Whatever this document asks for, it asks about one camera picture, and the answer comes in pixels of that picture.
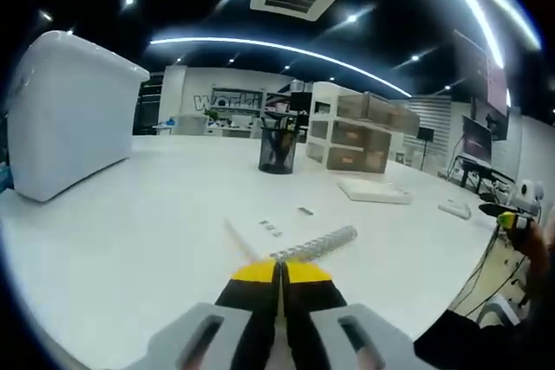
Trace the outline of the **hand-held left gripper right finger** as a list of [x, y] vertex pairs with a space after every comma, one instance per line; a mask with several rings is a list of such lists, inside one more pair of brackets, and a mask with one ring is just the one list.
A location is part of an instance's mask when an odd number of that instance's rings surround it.
[[287, 341], [297, 369], [428, 369], [414, 343], [372, 309], [349, 304], [314, 263], [282, 267]]

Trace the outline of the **person's right hand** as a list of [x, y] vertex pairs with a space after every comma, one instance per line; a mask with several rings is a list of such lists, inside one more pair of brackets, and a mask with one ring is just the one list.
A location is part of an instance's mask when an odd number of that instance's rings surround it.
[[549, 269], [548, 245], [541, 227], [535, 221], [531, 221], [528, 231], [517, 238], [515, 249], [530, 261], [531, 269], [543, 272]]

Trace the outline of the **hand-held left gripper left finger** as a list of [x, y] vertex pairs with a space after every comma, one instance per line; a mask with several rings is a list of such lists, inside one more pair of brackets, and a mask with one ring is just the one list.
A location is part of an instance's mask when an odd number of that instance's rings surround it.
[[252, 263], [232, 274], [214, 303], [199, 302], [148, 342], [129, 369], [263, 369], [278, 315], [281, 266]]

